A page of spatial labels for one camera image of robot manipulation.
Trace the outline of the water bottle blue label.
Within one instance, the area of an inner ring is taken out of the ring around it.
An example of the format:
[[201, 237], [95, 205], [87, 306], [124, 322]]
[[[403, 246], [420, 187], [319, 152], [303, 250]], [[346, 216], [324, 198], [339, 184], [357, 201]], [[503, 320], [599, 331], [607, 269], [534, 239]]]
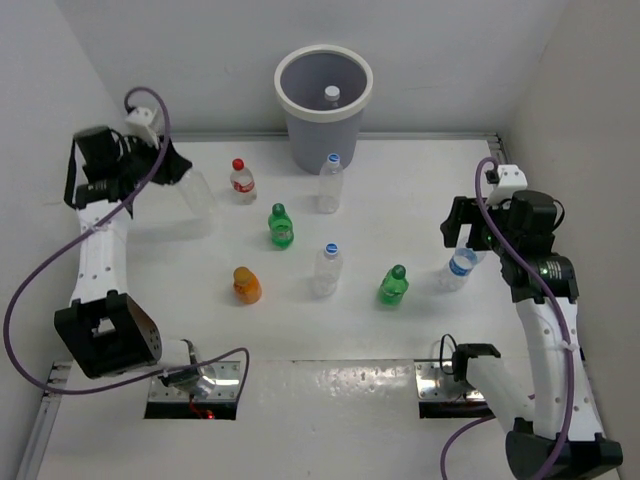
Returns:
[[484, 260], [485, 251], [475, 251], [467, 247], [455, 249], [448, 263], [438, 274], [438, 285], [442, 291], [455, 292], [468, 282], [471, 273]]

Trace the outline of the large clear bottle white cap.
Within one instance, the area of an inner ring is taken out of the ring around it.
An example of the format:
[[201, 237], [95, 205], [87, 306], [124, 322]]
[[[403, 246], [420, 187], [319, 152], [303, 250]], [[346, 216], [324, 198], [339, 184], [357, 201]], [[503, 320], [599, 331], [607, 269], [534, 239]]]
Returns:
[[341, 90], [336, 85], [326, 86], [323, 92], [323, 96], [319, 102], [319, 110], [329, 111], [342, 108], [344, 101], [342, 99]]

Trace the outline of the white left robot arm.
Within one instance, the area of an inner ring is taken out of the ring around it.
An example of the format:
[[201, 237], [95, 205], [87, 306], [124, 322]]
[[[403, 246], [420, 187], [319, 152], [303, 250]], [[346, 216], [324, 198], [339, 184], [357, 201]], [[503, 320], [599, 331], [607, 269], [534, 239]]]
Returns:
[[[176, 188], [189, 218], [135, 226], [128, 198], [151, 184]], [[127, 245], [208, 235], [213, 200], [206, 181], [169, 137], [97, 126], [73, 136], [63, 200], [77, 215], [81, 240], [76, 284], [68, 306], [54, 314], [56, 332], [92, 379], [160, 364], [159, 328], [129, 292]]]

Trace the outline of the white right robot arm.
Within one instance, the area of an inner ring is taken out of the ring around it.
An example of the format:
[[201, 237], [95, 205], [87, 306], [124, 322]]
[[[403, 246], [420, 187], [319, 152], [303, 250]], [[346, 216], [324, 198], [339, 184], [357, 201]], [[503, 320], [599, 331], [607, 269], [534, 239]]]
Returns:
[[509, 468], [517, 479], [595, 479], [623, 462], [594, 405], [577, 336], [575, 271], [554, 252], [561, 215], [544, 193], [515, 192], [495, 206], [457, 196], [440, 230], [446, 247], [470, 228], [466, 246], [492, 251], [522, 323], [533, 389], [521, 388], [487, 343], [458, 345], [453, 376], [478, 390], [503, 428]]

